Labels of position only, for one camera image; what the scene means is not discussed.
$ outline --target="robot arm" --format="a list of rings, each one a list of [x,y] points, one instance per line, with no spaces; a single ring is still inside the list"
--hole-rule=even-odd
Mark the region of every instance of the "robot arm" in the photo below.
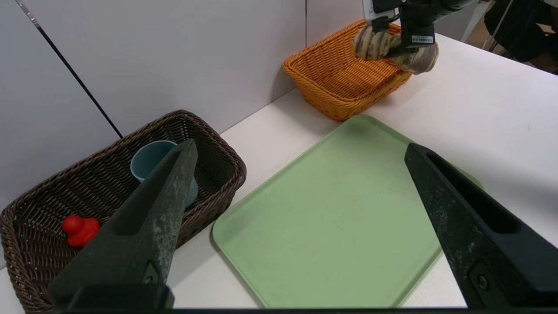
[[[435,43],[434,23],[473,0],[362,0],[364,19],[374,32],[386,31],[401,19],[401,46],[395,54],[415,52]]]

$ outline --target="brown wicker basket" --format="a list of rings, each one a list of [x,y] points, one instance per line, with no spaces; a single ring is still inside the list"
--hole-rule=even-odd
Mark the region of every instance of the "brown wicker basket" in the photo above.
[[[139,182],[129,163],[143,145],[157,140],[194,139],[199,194],[184,214],[177,247],[214,221],[246,179],[237,153],[198,116],[175,111],[118,140],[37,185],[0,215],[2,246],[12,285],[26,313],[52,309],[50,282],[78,253],[61,229],[68,215],[108,221]]]

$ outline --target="blue cup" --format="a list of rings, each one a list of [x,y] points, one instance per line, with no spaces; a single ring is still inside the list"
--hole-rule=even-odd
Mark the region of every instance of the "blue cup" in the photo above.
[[[163,158],[176,146],[171,141],[155,141],[140,148],[132,161],[130,161],[130,172],[140,182],[143,182],[150,172],[163,160]],[[198,197],[198,183],[192,178],[190,191],[186,199],[186,207],[190,207]]]

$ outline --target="screw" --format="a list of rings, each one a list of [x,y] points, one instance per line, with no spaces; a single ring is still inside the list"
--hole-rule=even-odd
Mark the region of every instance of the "screw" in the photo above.
[[[482,290],[488,290],[488,280],[483,275],[477,276],[477,283],[479,284],[479,288]]]

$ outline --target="orange wicker basket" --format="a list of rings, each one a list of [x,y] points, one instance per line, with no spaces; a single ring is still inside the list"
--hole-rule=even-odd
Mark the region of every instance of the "orange wicker basket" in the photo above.
[[[306,102],[336,121],[363,112],[411,76],[388,60],[363,61],[354,56],[353,40],[363,26],[364,21],[349,25],[283,64]],[[401,28],[391,24],[389,32],[397,34]]]

